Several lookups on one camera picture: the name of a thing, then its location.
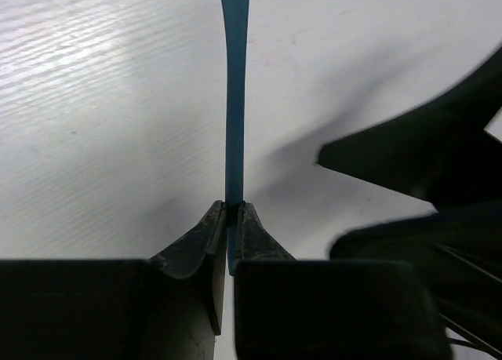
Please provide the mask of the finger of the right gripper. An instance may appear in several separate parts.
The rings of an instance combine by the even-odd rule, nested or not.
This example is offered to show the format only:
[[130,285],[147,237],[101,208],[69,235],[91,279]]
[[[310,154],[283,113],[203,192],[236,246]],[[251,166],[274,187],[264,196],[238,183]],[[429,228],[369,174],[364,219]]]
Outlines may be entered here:
[[430,203],[501,197],[501,142],[485,128],[501,109],[501,51],[441,96],[324,144],[317,163]]
[[362,227],[338,238],[333,260],[412,264],[446,326],[501,357],[501,204],[487,202]]

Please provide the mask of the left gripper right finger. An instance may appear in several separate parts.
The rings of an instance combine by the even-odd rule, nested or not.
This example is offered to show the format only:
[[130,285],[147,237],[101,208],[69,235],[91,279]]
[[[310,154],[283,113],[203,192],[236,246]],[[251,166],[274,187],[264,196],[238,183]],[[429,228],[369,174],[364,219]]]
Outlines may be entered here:
[[411,265],[296,260],[241,205],[235,240],[240,359],[451,359],[431,294]]

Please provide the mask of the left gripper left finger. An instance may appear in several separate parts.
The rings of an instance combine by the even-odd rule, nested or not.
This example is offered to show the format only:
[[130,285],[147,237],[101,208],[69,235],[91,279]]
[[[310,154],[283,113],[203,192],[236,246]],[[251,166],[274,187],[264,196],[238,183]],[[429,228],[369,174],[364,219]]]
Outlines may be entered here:
[[226,224],[217,201],[149,259],[3,260],[2,358],[213,358]]

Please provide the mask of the dark blue plastic knife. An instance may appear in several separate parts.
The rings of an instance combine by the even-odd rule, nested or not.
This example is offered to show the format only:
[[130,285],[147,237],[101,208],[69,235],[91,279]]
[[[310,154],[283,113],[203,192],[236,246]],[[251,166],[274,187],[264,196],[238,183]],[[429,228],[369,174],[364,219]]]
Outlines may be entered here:
[[227,259],[235,271],[238,209],[243,202],[246,48],[249,0],[221,0],[227,50],[227,112],[225,140],[225,202]]

